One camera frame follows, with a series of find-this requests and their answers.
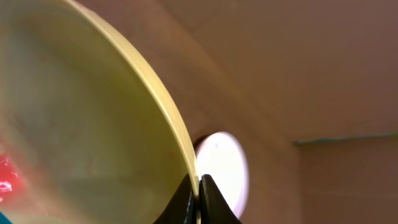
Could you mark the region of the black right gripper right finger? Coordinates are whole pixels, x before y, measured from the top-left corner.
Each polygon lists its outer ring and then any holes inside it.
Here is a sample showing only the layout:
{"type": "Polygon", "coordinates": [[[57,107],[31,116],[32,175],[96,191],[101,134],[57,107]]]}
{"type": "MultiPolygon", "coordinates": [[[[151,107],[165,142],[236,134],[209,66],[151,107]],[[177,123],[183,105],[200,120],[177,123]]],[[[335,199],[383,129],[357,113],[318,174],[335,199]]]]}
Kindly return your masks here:
{"type": "Polygon", "coordinates": [[[209,174],[201,177],[199,198],[201,224],[242,224],[209,174]]]}

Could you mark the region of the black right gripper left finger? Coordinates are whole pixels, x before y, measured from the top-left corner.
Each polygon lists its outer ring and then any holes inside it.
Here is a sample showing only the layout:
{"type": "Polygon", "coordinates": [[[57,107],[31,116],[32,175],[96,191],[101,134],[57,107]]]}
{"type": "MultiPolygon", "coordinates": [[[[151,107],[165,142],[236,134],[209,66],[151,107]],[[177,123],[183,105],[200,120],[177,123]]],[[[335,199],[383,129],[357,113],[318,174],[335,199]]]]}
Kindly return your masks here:
{"type": "Polygon", "coordinates": [[[192,183],[187,174],[154,224],[194,224],[194,203],[192,183]]]}

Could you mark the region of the yellow-green plate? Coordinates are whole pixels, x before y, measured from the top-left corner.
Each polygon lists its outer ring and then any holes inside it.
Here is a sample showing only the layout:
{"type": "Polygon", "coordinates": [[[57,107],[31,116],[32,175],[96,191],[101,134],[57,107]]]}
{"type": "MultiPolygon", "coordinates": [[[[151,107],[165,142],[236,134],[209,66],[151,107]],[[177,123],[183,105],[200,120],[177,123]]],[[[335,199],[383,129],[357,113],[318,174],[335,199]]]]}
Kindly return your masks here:
{"type": "Polygon", "coordinates": [[[154,223],[189,175],[160,78],[76,1],[1,2],[1,213],[11,223],[154,223]]]}

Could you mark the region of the white plate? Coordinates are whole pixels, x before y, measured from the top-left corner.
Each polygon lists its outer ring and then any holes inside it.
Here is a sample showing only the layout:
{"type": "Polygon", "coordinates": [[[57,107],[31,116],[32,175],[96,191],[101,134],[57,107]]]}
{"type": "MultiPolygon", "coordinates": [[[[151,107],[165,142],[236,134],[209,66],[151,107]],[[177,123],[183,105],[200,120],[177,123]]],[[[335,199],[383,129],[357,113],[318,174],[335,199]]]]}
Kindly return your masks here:
{"type": "Polygon", "coordinates": [[[249,195],[249,169],[241,143],[231,133],[205,136],[195,146],[198,175],[209,174],[229,208],[240,218],[249,195]]]}

